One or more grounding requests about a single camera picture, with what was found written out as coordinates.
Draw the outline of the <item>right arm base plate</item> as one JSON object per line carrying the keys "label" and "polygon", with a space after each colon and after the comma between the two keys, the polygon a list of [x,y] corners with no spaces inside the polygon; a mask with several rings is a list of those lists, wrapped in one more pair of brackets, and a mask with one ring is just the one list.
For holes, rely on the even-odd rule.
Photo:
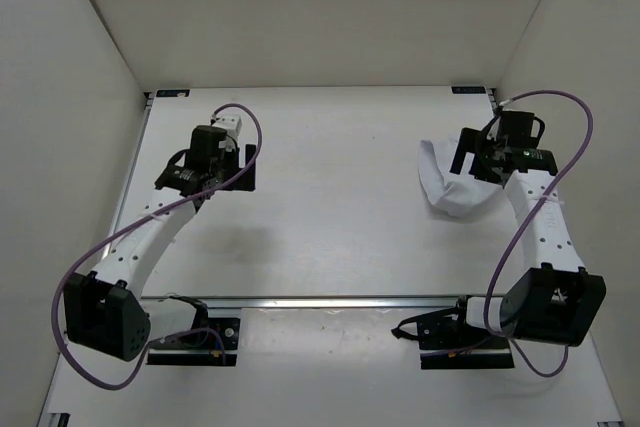
{"label": "right arm base plate", "polygon": [[471,327],[457,315],[438,315],[417,323],[421,369],[512,369],[514,360],[508,341]]}

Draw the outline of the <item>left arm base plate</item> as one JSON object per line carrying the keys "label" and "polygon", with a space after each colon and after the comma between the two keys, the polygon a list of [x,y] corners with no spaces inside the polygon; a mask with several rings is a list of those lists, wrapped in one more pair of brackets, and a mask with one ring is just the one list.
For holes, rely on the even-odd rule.
{"label": "left arm base plate", "polygon": [[206,326],[216,334],[198,332],[153,343],[146,363],[169,367],[234,367],[239,350],[241,311],[210,309]]}

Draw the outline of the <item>aluminium front rail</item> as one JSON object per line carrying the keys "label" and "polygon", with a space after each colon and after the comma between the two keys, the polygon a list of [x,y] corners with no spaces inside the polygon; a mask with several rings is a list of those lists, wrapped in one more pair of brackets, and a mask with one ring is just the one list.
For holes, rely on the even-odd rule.
{"label": "aluminium front rail", "polygon": [[200,297],[215,310],[286,310],[286,309],[443,309],[454,306],[456,296],[209,296]]}

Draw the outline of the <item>left blue corner label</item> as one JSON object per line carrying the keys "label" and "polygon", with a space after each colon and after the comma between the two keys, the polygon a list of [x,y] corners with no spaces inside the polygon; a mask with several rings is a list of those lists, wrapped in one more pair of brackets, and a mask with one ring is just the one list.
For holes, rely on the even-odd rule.
{"label": "left blue corner label", "polygon": [[189,95],[189,89],[159,89],[155,93],[156,98],[185,98]]}

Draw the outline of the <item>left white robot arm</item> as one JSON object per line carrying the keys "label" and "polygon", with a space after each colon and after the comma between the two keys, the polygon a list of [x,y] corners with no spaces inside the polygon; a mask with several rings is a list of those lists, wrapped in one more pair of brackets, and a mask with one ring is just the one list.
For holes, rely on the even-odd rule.
{"label": "left white robot arm", "polygon": [[190,145],[174,154],[141,211],[145,224],[118,239],[86,274],[74,273],[63,287],[68,339],[124,361],[145,345],[176,334],[188,345],[208,336],[202,302],[172,296],[144,303],[142,292],[156,264],[179,231],[210,198],[210,189],[252,191],[255,170],[243,172],[256,145],[238,146],[241,119],[217,117],[196,126]]}

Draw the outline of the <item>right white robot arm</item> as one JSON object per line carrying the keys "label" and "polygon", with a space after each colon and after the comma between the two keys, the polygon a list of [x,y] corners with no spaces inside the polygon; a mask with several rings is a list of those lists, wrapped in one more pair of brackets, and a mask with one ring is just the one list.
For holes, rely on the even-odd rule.
{"label": "right white robot arm", "polygon": [[498,340],[575,347],[582,343],[604,300],[606,285],[588,273],[575,250],[557,192],[560,173],[539,142],[540,119],[523,127],[465,128],[457,139],[424,140],[419,177],[436,209],[463,218],[502,189],[518,225],[514,246],[524,272],[504,295],[467,295],[455,306],[413,318],[392,333],[431,352],[455,355]]}

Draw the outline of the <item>white skirt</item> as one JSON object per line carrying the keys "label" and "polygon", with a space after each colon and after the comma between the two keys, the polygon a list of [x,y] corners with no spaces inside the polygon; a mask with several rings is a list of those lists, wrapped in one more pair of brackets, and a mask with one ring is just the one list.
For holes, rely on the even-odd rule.
{"label": "white skirt", "polygon": [[418,172],[424,194],[437,211],[465,218],[486,205],[499,191],[497,185],[476,180],[469,174],[452,174],[451,164],[458,140],[421,140]]}

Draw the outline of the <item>blue corner label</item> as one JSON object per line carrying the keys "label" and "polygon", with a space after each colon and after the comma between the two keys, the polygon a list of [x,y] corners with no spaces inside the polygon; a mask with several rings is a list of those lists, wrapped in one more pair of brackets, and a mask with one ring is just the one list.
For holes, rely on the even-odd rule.
{"label": "blue corner label", "polygon": [[451,91],[454,95],[483,95],[486,93],[483,86],[452,86]]}
{"label": "blue corner label", "polygon": [[189,89],[159,89],[155,93],[156,98],[185,98],[189,95]]}

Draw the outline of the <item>right blue corner label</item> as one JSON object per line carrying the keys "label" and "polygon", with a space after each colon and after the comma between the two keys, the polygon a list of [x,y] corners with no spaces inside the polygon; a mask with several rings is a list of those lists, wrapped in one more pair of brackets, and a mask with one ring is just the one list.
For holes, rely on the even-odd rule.
{"label": "right blue corner label", "polygon": [[483,95],[486,93],[483,86],[452,86],[451,91],[454,95]]}

